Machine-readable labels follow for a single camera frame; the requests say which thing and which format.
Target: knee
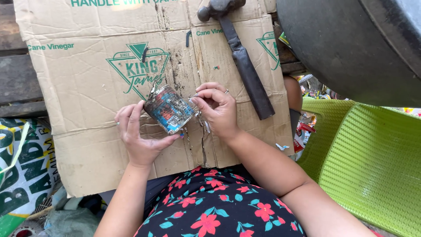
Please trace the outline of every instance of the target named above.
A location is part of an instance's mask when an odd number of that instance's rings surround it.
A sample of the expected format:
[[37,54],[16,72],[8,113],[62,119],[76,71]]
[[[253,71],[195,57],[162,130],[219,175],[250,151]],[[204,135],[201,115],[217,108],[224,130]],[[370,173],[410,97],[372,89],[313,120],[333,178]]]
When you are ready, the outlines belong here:
[[284,76],[284,85],[287,91],[288,106],[290,109],[301,111],[303,106],[303,94],[301,92],[300,84],[291,76]]

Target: tin can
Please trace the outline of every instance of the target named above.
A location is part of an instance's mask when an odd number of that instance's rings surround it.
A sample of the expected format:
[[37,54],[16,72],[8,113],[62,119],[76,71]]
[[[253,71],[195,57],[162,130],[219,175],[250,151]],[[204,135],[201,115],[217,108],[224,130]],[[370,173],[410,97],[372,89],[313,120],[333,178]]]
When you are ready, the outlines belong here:
[[144,110],[169,134],[175,134],[194,115],[195,111],[173,88],[165,85],[151,92]]

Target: green triangle logo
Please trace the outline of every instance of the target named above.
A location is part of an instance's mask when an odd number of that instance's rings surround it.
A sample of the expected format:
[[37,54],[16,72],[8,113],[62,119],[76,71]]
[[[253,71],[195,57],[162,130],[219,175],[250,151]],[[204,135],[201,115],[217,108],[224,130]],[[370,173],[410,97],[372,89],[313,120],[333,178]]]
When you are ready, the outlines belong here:
[[131,44],[126,44],[126,45],[134,53],[134,55],[136,55],[136,57],[142,61],[143,51],[145,51],[145,48],[148,45],[148,42],[131,43]]

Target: green plastic chair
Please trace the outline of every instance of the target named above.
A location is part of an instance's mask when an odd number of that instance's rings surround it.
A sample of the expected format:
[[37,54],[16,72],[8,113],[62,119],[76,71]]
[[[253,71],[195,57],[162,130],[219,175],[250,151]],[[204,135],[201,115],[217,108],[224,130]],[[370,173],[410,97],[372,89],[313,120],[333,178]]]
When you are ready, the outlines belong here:
[[421,119],[342,100],[305,100],[317,114],[297,163],[354,216],[421,236]]

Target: dark metal hammer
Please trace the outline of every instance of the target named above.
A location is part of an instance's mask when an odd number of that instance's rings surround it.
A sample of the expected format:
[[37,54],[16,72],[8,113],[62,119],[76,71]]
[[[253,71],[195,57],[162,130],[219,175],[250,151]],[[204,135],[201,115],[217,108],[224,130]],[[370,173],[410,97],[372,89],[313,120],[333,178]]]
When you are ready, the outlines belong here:
[[259,75],[257,75],[247,50],[241,45],[237,32],[227,14],[245,5],[245,0],[210,0],[207,7],[203,6],[197,11],[197,17],[202,22],[209,21],[209,18],[218,20],[222,31],[232,51],[232,58],[240,73],[241,80],[250,97],[251,103],[256,110],[260,120],[266,119],[275,114],[269,97],[264,90]]

